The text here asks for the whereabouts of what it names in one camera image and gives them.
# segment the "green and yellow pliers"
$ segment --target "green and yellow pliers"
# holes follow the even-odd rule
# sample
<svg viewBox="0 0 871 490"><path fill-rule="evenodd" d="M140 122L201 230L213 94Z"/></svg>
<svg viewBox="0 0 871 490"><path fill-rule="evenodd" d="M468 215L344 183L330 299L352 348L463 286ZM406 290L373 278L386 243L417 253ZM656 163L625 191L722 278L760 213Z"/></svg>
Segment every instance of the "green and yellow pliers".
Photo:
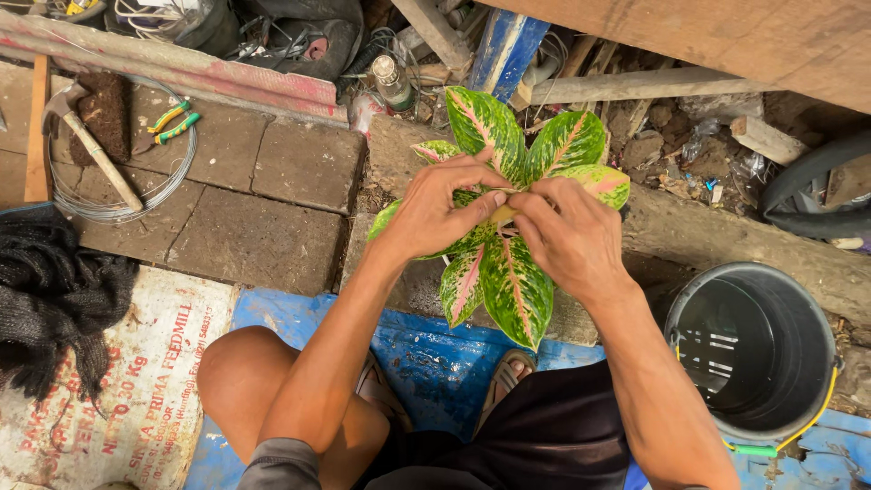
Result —
<svg viewBox="0 0 871 490"><path fill-rule="evenodd" d="M191 108L191 104L188 101L183 101L181 104L173 107L169 112L160 116L154 126L147 128L142 134L139 135L139 139L136 142L136 145L133 146L132 153L134 155L138 155L140 153L145 153L151 149L154 145L165 145L166 142L170 138L175 138L176 136L183 133L188 127L193 126L193 123L197 122L199 119L199 114L194 112L190 116L187 116L185 120L181 121L181 124L175 126L173 129L165 132L161 132L161 130L166 126L166 123L172 120L172 118L178 116L182 112Z"/></svg>

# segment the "bucket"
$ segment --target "bucket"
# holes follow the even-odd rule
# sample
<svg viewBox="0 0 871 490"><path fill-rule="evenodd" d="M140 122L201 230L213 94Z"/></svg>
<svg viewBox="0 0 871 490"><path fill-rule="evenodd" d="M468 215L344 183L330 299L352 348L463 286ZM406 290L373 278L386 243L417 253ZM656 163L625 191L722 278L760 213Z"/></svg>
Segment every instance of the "bucket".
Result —
<svg viewBox="0 0 871 490"><path fill-rule="evenodd" d="M750 440L793 435L825 402L834 339L792 277L756 262L708 269L645 292L717 427Z"/></svg>

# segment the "forearm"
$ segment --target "forearm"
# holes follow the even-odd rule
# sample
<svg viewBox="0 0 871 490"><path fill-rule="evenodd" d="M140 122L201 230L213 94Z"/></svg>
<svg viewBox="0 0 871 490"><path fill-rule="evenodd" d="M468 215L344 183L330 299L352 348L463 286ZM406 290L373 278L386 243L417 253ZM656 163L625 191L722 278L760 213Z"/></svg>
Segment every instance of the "forearm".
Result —
<svg viewBox="0 0 871 490"><path fill-rule="evenodd" d="M633 456L654 488L738 488L711 414L665 342L643 291L634 282L628 290L590 314Z"/></svg>
<svg viewBox="0 0 871 490"><path fill-rule="evenodd" d="M345 416L381 310L405 263L369 243L357 270L287 374L258 442L286 437L307 442L316 453L327 450Z"/></svg>

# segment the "gray sleeve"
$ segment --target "gray sleeve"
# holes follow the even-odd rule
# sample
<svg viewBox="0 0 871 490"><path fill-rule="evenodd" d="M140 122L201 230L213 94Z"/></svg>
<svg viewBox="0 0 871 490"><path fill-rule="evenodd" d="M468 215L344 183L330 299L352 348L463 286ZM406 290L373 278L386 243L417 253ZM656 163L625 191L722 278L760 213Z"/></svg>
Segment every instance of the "gray sleeve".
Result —
<svg viewBox="0 0 871 490"><path fill-rule="evenodd" d="M317 455L299 439L267 439L254 449L236 490L321 490Z"/></svg>

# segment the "person's left hand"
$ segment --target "person's left hand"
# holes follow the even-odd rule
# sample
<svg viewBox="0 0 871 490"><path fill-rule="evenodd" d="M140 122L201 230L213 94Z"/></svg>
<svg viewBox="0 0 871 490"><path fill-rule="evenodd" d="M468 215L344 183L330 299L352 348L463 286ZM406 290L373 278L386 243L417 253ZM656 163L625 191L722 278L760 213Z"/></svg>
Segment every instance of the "person's left hand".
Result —
<svg viewBox="0 0 871 490"><path fill-rule="evenodd" d="M487 167L491 146L472 157L465 153L422 168L408 185L402 204L373 245L391 250L394 257L410 261L443 250L466 235L505 203L503 191L490 191L465 208L454 208L454 189L474 184L512 187Z"/></svg>

